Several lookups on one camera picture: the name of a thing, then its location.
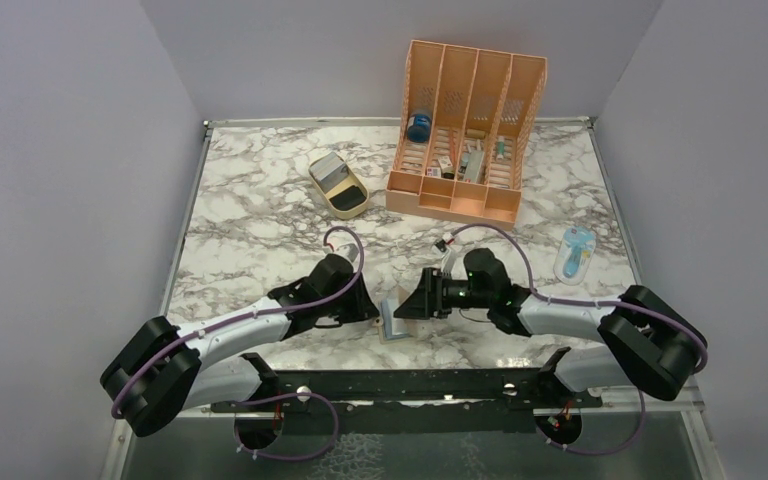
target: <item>metal frame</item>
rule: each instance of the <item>metal frame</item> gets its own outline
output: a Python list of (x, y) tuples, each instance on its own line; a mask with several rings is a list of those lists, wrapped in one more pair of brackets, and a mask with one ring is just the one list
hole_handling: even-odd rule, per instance
[(593, 152), (596, 154), (596, 162), (599, 164), (599, 170), (602, 172), (602, 180), (605, 182), (605, 189), (608, 191), (608, 198), (611, 199), (611, 206), (614, 207), (614, 214), (617, 217), (617, 224), (620, 227), (620, 235), (623, 237), (623, 243), (625, 244), (626, 254), (628, 255), (628, 263), (631, 266), (631, 273), (634, 275), (634, 281), (641, 283), (640, 272), (640, 259), (637, 257), (637, 248), (634, 246), (634, 239), (631, 236), (631, 231), (628, 229), (628, 224), (625, 223), (625, 216), (623, 216), (620, 202), (617, 201), (617, 194), (614, 192), (614, 187), (611, 185), (611, 179), (608, 177), (608, 171), (605, 169), (605, 162), (602, 161), (602, 152), (599, 150), (599, 144), (596, 142), (596, 131), (594, 130), (595, 118), (588, 118), (584, 122), (587, 127), (587, 131), (590, 133), (590, 143), (593, 144)]
[[(537, 118), (535, 124), (587, 125), (590, 117)], [(401, 125), (400, 117), (299, 117), (255, 118), (246, 120), (211, 120), (207, 128), (230, 127), (393, 127)]]
[(693, 456), (696, 458), (696, 465), (699, 467), (702, 478), (725, 480), (726, 473), (722, 462), (720, 462), (720, 456), (717, 454), (716, 444), (708, 431), (703, 412), (688, 410), (681, 412), (681, 417), (684, 420), (687, 439), (690, 442), (690, 448), (693, 450)]
[[(201, 175), (204, 171), (204, 162), (207, 159), (207, 152), (210, 150), (210, 139), (213, 137), (213, 128), (204, 122), (204, 140), (201, 145), (198, 163), (196, 165), (196, 175), (193, 184), (190, 187), (190, 194), (187, 198), (187, 204), (184, 211), (184, 219), (181, 222), (181, 229), (178, 231), (178, 239), (175, 243), (175, 250), (172, 254), (172, 264), (169, 275), (166, 278), (166, 284), (163, 288), (163, 299), (160, 301), (158, 315), (166, 315), (169, 311), (169, 303), (172, 301), (172, 288), (175, 285), (175, 275), (178, 272), (178, 265), (181, 262), (181, 255), (184, 251), (184, 240), (187, 236), (187, 229), (190, 227), (190, 219), (193, 215), (193, 207), (198, 197), (198, 188), (201, 183)], [(99, 478), (101, 480), (122, 478), (122, 472), (125, 470), (125, 461), (128, 458), (128, 449), (131, 445), (133, 432), (128, 422), (125, 420), (116, 420), (113, 424), (113, 433), (110, 436), (110, 446), (107, 448), (107, 458), (101, 470)]]
[[(632, 274), (636, 282), (641, 282), (641, 268), (637, 256), (637, 249), (634, 246), (633, 237), (625, 222), (622, 209), (617, 201), (608, 172), (599, 150), (594, 131), (595, 117), (567, 117), (567, 118), (538, 118), (535, 124), (551, 125), (583, 125), (587, 128), (590, 135), (590, 141), (593, 145), (599, 169), (602, 172), (602, 179), (608, 191), (608, 196), (614, 208), (617, 223), (620, 228), (623, 242), (629, 258)], [(202, 144), (201, 155), (198, 159), (198, 167), (195, 179), (193, 181), (190, 195), (186, 205), (185, 215), (179, 232), (176, 248), (174, 251), (169, 275), (163, 292), (163, 299), (160, 305), (160, 314), (165, 315), (171, 302), (172, 290), (175, 284), (175, 277), (181, 255), (183, 253), (184, 241), (189, 228), (192, 211), (198, 195), (198, 187), (201, 182), (201, 176), (204, 171), (204, 163), (210, 147), (210, 140), (215, 128), (227, 127), (322, 127), (322, 126), (397, 126), (400, 125), (399, 117), (365, 117), (365, 118), (346, 118), (346, 117), (311, 117), (311, 118), (271, 118), (271, 119), (252, 119), (252, 120), (219, 120), (205, 121), (205, 137)], [(704, 409), (699, 389), (696, 386), (695, 379), (691, 377), (688, 386), (686, 386), (679, 397), (673, 402), (662, 402), (647, 397), (646, 408), (648, 411), (681, 411), (688, 434), (689, 443), (696, 458), (702, 477), (705, 479), (720, 480), (724, 479), (722, 465), (716, 452), (714, 442), (708, 434), (704, 416), (701, 410)], [(601, 393), (603, 406), (598, 409), (587, 409), (588, 414), (593, 413), (617, 413), (639, 411), (640, 405), (637, 397), (637, 390), (633, 388), (610, 388), (604, 392), (591, 392), (593, 394)], [(553, 413), (554, 409), (535, 409), (534, 414)], [(215, 413), (208, 407), (200, 409), (191, 409), (179, 414), (185, 418), (251, 418), (261, 415), (257, 412), (251, 413)], [(119, 479), (125, 469), (126, 459), (133, 433), (124, 420), (117, 420), (114, 423), (111, 435), (110, 446), (108, 448), (107, 458), (102, 469), (101, 479)]]

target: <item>screw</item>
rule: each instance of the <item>screw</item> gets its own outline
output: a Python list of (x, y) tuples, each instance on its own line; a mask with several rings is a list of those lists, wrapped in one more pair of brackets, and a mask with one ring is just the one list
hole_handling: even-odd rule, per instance
[[(309, 389), (309, 388), (308, 388), (306, 385), (302, 385), (301, 387), (299, 387), (299, 388), (296, 390), (296, 393), (310, 393), (310, 389)], [(308, 395), (304, 395), (304, 396), (300, 395), (300, 396), (298, 396), (297, 398), (298, 398), (298, 399), (299, 399), (299, 401), (300, 401), (300, 402), (302, 402), (302, 403), (304, 403), (304, 402), (306, 402), (306, 401), (310, 400), (310, 396), (308, 396)]]

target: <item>small box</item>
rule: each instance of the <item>small box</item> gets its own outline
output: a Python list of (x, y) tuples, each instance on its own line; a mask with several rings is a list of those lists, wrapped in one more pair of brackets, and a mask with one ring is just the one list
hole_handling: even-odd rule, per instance
[(310, 164), (308, 173), (328, 209), (342, 220), (356, 217), (369, 205), (369, 192), (349, 165), (334, 152)]
[(440, 171), (443, 174), (443, 178), (453, 179), (455, 178), (455, 166), (452, 165), (452, 159), (448, 155), (443, 155), (437, 159), (437, 163), (440, 164)]

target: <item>blue bottle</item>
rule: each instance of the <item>blue bottle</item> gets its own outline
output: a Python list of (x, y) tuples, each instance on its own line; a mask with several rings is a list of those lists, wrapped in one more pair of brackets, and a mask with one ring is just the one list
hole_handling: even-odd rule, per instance
[(431, 138), (431, 112), (424, 108), (414, 110), (408, 118), (405, 136), (414, 143), (427, 142)]

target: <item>clear plastic container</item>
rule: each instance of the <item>clear plastic container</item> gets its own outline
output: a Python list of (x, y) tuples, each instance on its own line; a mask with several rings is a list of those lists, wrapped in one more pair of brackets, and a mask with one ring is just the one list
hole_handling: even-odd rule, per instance
[(568, 228), (555, 257), (555, 276), (567, 285), (578, 285), (584, 280), (595, 251), (593, 232), (583, 227)]

